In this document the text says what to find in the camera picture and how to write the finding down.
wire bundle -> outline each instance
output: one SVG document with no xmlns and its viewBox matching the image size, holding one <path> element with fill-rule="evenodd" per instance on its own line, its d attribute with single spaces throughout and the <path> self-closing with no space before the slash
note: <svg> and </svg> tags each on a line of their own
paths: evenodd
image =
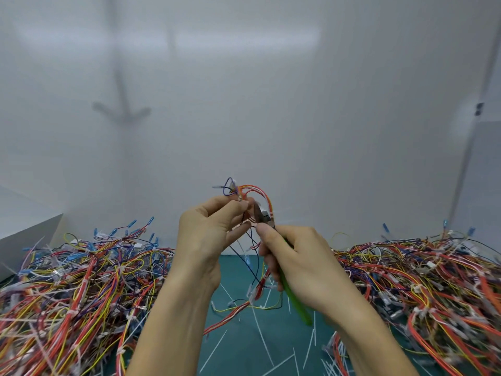
<svg viewBox="0 0 501 376">
<path fill-rule="evenodd" d="M 489 375 L 501 369 L 501 266 L 473 252 L 475 240 L 454 234 L 334 254 L 381 318 L 408 338 L 410 352 L 431 355 L 451 375 L 466 362 Z M 348 376 L 340 338 L 333 339 L 336 364 Z"/>
<path fill-rule="evenodd" d="M 75 238 L 28 252 L 0 289 L 0 376 L 103 374 L 116 354 L 116 374 L 170 269 L 174 250 L 140 236 L 153 218 L 93 242 Z M 125 229 L 123 236 L 118 230 Z"/>
</svg>

